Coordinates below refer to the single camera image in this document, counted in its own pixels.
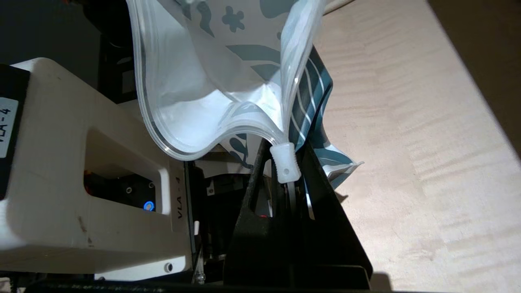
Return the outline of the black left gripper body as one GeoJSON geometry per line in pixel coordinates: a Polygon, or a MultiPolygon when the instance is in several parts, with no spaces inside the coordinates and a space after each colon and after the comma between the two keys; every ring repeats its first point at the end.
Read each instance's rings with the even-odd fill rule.
{"type": "Polygon", "coordinates": [[[83,13],[101,34],[97,91],[116,104],[137,99],[129,10],[125,0],[85,0],[83,13]]]}

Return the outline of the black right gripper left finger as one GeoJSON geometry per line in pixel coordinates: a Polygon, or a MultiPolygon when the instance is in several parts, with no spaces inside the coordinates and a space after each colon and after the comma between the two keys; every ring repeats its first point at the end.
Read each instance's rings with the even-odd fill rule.
{"type": "Polygon", "coordinates": [[[229,267],[290,266],[289,201],[285,186],[279,184],[277,178],[271,183],[273,216],[264,218],[255,213],[263,185],[263,169],[266,161],[272,159],[270,147],[271,144],[262,139],[228,249],[226,262],[229,267]]]}

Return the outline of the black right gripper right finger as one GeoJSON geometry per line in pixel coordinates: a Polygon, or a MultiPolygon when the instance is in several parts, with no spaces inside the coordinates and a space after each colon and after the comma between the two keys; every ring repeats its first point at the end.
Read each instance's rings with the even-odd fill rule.
{"type": "Polygon", "coordinates": [[[330,184],[312,144],[296,152],[302,176],[297,210],[301,213],[305,257],[317,265],[348,265],[372,270],[353,226],[330,184]]]}

